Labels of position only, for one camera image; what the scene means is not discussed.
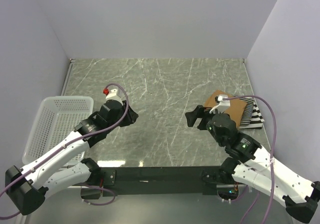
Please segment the tan tank top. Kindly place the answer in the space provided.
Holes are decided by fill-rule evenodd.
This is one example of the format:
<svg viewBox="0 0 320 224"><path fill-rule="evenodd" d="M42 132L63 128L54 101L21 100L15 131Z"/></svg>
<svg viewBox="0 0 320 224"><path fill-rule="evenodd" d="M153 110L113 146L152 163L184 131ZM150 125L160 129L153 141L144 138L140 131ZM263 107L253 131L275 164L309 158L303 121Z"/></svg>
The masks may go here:
<svg viewBox="0 0 320 224"><path fill-rule="evenodd" d="M215 101L215 97L219 95L227 95L228 98L231 98L232 95L221 90L216 90L213 94L205 101L204 107L206 108L213 108L217 105ZM240 127L240 122L242 119L242 115L245 111L247 103L240 99L233 99L230 100L230 107L225 111L226 114L230 116L230 118L236 123L236 127Z"/></svg>

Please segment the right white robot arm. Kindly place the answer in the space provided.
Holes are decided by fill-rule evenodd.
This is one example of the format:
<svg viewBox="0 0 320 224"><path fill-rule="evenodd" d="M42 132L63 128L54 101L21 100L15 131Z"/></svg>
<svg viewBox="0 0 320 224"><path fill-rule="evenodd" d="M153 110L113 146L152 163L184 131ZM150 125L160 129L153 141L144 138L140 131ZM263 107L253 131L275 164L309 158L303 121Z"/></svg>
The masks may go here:
<svg viewBox="0 0 320 224"><path fill-rule="evenodd" d="M320 183L295 173L271 154L254 138L238 131L236 123L226 113L198 105L185 113L187 126L197 126L212 135L229 157L220 166L219 177L230 184L233 180L270 196L285 207L297 221L308 224L320 201Z"/></svg>

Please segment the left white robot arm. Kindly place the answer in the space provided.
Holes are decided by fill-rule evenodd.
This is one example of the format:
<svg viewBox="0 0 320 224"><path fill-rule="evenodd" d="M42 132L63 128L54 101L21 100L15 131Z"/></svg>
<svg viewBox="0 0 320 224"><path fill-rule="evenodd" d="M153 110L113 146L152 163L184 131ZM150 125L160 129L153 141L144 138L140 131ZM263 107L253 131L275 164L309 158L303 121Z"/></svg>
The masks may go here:
<svg viewBox="0 0 320 224"><path fill-rule="evenodd" d="M35 161L5 172L4 193L23 216L37 210L46 199L76 184L94 185L102 176L101 167L84 158L71 168L60 170L76 155L102 141L117 127L127 127L139 115L127 100L107 100L99 111L82 120L68 136Z"/></svg>

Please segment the thin-striped black white tank top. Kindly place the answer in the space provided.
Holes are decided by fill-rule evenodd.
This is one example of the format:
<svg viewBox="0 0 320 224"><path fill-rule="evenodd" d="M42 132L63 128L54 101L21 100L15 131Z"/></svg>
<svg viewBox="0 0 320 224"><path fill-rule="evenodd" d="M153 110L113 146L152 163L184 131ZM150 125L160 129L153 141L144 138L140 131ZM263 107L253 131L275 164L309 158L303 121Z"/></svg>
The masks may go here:
<svg viewBox="0 0 320 224"><path fill-rule="evenodd" d="M228 114L230 118L235 121L236 127L248 126L251 122L254 100L251 97L236 98L229 101L230 108Z"/></svg>

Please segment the wide-striped black white tank top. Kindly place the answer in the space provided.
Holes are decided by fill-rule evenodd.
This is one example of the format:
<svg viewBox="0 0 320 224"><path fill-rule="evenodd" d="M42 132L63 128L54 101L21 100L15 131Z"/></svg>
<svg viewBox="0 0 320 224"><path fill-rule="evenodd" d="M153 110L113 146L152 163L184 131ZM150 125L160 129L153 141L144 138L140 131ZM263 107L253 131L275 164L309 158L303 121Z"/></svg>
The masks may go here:
<svg viewBox="0 0 320 224"><path fill-rule="evenodd" d="M239 129L262 129L265 122L260 109L254 104L247 104L241 116Z"/></svg>

